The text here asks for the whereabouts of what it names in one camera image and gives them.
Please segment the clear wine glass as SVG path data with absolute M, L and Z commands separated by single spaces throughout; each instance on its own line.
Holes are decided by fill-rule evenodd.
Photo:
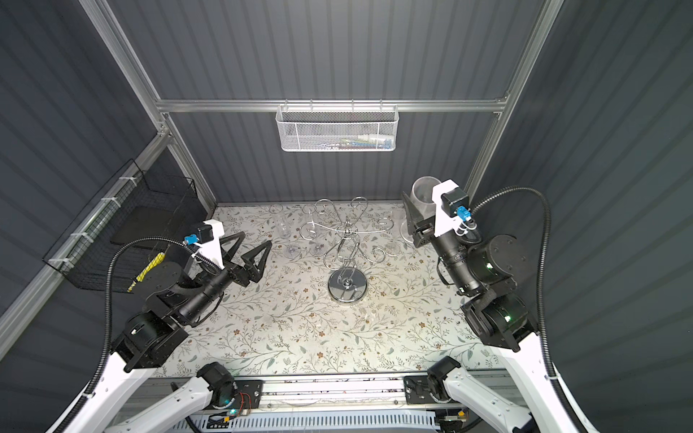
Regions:
M 380 225 L 384 230 L 383 236 L 386 239 L 384 253 L 387 257 L 395 258 L 402 250 L 400 242 L 397 239 L 396 223 L 391 216 L 385 216 L 381 219 Z
M 415 180 L 413 187 L 411 187 L 411 192 L 407 194 L 415 207 L 417 207 L 418 211 L 420 211 L 422 214 L 423 219 L 435 216 L 436 206 L 432 200 L 432 188 L 438 184 L 440 184 L 440 180 L 437 178 L 432 176 L 423 176 Z M 411 240 L 407 234 L 405 226 L 405 212 L 404 221 L 401 225 L 401 235 L 405 241 L 413 245 L 413 240 Z
M 307 204 L 301 210 L 305 216 L 305 222 L 301 226 L 301 237 L 309 243 L 309 253 L 321 257 L 326 252 L 326 244 L 321 227 L 315 220 L 316 208 L 312 204 Z
M 270 214 L 274 219 L 277 236 L 283 241 L 283 255 L 289 260 L 295 260 L 301 255 L 301 247 L 292 238 L 292 228 L 286 216 L 283 205 L 276 203 L 270 205 Z

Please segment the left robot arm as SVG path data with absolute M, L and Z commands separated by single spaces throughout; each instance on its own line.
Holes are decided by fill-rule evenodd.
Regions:
M 189 277 L 175 262 L 149 270 L 135 290 L 144 297 L 144 308 L 113 334 L 113 288 L 117 263 L 138 240 L 124 244 L 113 256 L 106 273 L 105 330 L 97 368 L 83 390 L 50 426 L 51 432 L 164 432 L 179 420 L 211 405 L 225 411 L 239 391 L 231 373 L 218 362 L 203 366 L 187 384 L 163 401 L 120 425 L 112 421 L 135 392 L 162 367 L 178 346 L 216 312 L 232 284 L 259 283 L 273 247 L 270 240 L 233 257 L 245 233 L 225 235 L 208 220 L 182 241 L 157 236 L 155 242 L 182 250 L 201 267 Z

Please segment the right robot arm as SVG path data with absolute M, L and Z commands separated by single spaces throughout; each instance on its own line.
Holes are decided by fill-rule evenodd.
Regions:
M 478 381 L 453 357 L 443 357 L 427 371 L 429 392 L 437 402 L 459 403 L 497 432 L 593 432 L 595 426 L 559 374 L 548 344 L 544 308 L 546 256 L 552 211 L 534 188 L 543 208 L 543 229 L 536 277 L 536 309 L 532 314 L 516 291 L 531 277 L 527 255 L 514 236 L 497 235 L 470 241 L 476 214 L 520 186 L 500 189 L 472 205 L 465 191 L 448 180 L 432 191 L 435 213 L 426 218 L 402 196 L 408 231 L 416 247 L 432 245 L 448 276 L 442 279 L 466 297 L 461 309 L 468 327 L 505 366 L 525 405 L 509 401 Z

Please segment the chrome wine glass rack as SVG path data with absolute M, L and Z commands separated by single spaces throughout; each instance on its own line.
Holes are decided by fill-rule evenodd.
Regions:
M 358 268 L 358 261 L 362 259 L 368 264 L 378 264 L 387 256 L 384 248 L 379 246 L 373 247 L 370 253 L 365 252 L 361 246 L 361 236 L 382 234 L 381 220 L 373 230 L 358 227 L 369 209 L 369 200 L 363 196 L 352 198 L 345 213 L 341 213 L 337 204 L 328 198 L 309 204 L 316 208 L 315 220 L 325 237 L 326 252 L 321 260 L 330 271 L 328 295 L 332 301 L 344 305 L 362 301 L 368 291 L 368 278 Z

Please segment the yellow black striped object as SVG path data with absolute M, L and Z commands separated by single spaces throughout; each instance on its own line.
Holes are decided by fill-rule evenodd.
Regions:
M 133 280 L 133 282 L 131 283 L 131 285 L 128 287 L 127 292 L 128 292 L 128 293 L 132 292 L 133 289 L 135 288 L 135 286 L 136 286 L 138 283 L 141 283 L 141 282 L 144 280 L 144 278 L 145 278 L 146 274 L 148 274 L 148 272 L 150 272 L 151 270 L 153 270 L 153 268 L 155 268 L 156 266 L 158 266 L 159 264 L 161 264 L 161 263 L 164 261 L 165 256 L 166 256 L 166 254 L 164 254 L 164 253 L 158 253 L 158 254 L 153 258 L 153 260 L 152 260 L 150 263 L 148 263 L 148 265 L 146 265 L 146 267 L 144 267 L 144 269 L 142 270 L 142 272 L 140 272 L 140 274 L 138 274 L 138 275 L 135 277 L 135 279 Z

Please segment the items in white basket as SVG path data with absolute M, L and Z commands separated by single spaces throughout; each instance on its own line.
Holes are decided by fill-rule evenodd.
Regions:
M 359 135 L 356 138 L 340 138 L 337 142 L 317 144 L 316 148 L 330 151 L 390 151 L 395 149 L 394 135 Z

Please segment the black pad in basket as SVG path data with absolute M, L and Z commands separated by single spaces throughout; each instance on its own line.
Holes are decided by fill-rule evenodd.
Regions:
M 136 207 L 111 236 L 110 243 L 124 245 L 151 236 L 175 238 L 181 223 L 182 217 L 173 211 L 156 207 Z

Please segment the white mesh wall basket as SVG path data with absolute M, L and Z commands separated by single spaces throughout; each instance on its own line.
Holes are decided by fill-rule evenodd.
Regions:
M 317 144 L 337 142 L 359 135 L 394 135 L 397 142 L 400 114 L 396 108 L 376 111 L 297 111 L 278 108 L 275 122 L 281 148 L 293 153 L 368 153 L 390 151 L 330 151 Z

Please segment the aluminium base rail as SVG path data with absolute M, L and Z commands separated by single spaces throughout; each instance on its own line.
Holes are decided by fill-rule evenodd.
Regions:
M 240 387 L 258 381 L 262 389 L 252 392 L 252 413 L 300 411 L 393 411 L 465 410 L 467 405 L 453 400 L 436 401 L 420 396 L 405 384 L 414 378 L 427 384 L 421 371 L 404 373 L 335 373 L 335 375 L 238 376 Z

